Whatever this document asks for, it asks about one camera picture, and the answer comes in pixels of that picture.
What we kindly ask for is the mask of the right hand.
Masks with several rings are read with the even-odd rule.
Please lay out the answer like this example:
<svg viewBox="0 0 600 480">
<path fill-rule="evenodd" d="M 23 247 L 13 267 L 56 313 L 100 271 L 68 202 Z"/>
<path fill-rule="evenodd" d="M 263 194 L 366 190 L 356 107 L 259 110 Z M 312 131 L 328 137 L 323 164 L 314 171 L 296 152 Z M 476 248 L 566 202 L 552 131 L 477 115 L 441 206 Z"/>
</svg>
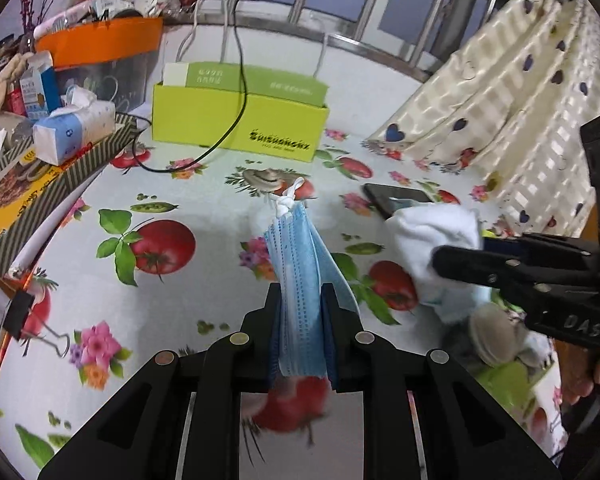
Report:
<svg viewBox="0 0 600 480">
<path fill-rule="evenodd" d="M 600 386 L 600 358 L 586 349 L 555 340 L 558 355 L 562 402 L 576 404 Z"/>
</svg>

